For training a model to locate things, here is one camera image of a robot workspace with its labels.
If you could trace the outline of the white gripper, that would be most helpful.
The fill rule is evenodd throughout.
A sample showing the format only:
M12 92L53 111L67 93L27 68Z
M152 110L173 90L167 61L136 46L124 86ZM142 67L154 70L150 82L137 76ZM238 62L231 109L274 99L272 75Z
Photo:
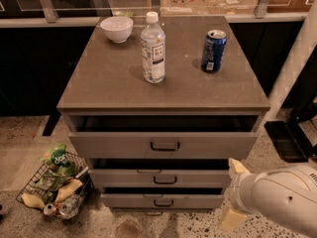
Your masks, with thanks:
M230 232L242 224L248 218L248 215L244 213L256 213L252 196L256 175L249 174L249 172L240 161L233 158L229 159L229 176L232 181L228 195L229 201L235 209L232 206L226 206L223 209L219 221L219 228L222 231Z

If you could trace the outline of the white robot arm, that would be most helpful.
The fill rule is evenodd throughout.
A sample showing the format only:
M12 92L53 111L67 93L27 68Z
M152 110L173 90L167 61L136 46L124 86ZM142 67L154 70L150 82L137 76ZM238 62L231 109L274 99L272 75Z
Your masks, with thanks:
M248 215L261 214L297 233L317 237L316 170L308 166L252 174L235 159L229 159L229 205L219 228L232 231Z

